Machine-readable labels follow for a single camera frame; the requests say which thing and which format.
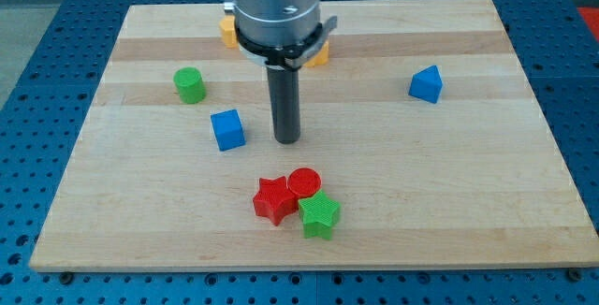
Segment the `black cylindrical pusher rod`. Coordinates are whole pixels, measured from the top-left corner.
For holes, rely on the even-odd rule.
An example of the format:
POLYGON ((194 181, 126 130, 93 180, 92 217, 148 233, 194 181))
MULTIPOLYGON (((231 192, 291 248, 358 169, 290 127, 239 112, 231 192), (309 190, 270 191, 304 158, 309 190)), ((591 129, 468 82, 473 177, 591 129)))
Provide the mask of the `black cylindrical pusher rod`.
POLYGON ((291 144, 300 138, 300 91, 297 71, 267 69, 275 139, 291 144))

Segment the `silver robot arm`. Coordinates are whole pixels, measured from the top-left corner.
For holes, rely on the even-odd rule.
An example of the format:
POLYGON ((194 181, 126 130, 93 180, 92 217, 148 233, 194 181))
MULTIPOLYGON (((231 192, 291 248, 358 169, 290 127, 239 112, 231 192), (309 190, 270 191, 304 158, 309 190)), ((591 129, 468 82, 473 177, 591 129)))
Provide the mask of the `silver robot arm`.
POLYGON ((233 0, 241 51, 266 68, 273 133, 300 138, 299 70, 321 50, 336 22, 320 21, 320 0, 233 0))

